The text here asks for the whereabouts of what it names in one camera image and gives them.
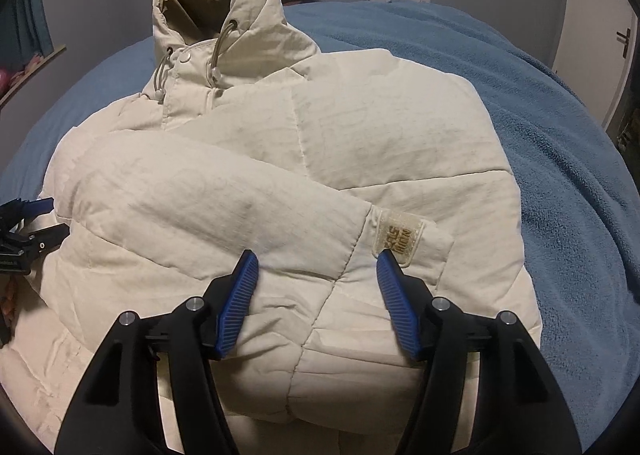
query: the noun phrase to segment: drawstring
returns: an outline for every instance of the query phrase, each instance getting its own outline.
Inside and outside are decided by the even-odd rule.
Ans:
[[[220,32],[220,36],[216,40],[216,45],[213,48],[213,56],[211,57],[211,64],[207,70],[207,80],[212,87],[220,81],[222,73],[218,68],[218,58],[220,58],[220,48],[222,47],[222,40],[229,36],[231,31],[235,31],[238,28],[238,23],[235,20],[230,20],[225,28]]]
[[[161,103],[164,101],[164,95],[166,94],[162,82],[162,74],[164,74],[164,68],[169,62],[169,58],[171,57],[173,51],[174,50],[172,49],[172,47],[166,48],[166,52],[162,57],[162,60],[160,60],[160,63],[154,71],[154,89],[156,90],[156,98],[159,98],[158,101],[160,101]]]

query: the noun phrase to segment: curtain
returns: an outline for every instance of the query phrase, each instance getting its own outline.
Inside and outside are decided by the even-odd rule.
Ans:
[[[7,0],[0,10],[0,68],[12,74],[35,54],[52,52],[42,0]]]

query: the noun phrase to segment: door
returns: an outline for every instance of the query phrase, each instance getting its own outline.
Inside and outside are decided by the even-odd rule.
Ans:
[[[566,2],[553,69],[604,128],[626,84],[637,28],[627,0]]]

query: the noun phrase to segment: black door handle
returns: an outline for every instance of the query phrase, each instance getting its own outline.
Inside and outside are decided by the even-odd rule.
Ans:
[[[628,28],[626,30],[626,34],[621,32],[617,32],[616,34],[622,39],[622,43],[625,44],[625,50],[622,52],[622,58],[626,59],[626,55],[629,52],[629,44],[631,43],[631,29]]]

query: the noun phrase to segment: fleece blanket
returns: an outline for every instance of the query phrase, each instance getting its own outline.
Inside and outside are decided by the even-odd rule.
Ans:
[[[467,78],[488,109],[522,197],[522,236],[543,317],[542,352],[583,447],[640,374],[640,199],[617,151],[546,66],[497,31],[436,4],[322,3],[286,8],[324,52],[382,47]],[[0,177],[0,200],[34,198],[62,135],[153,71],[152,41],[76,84],[28,135]]]

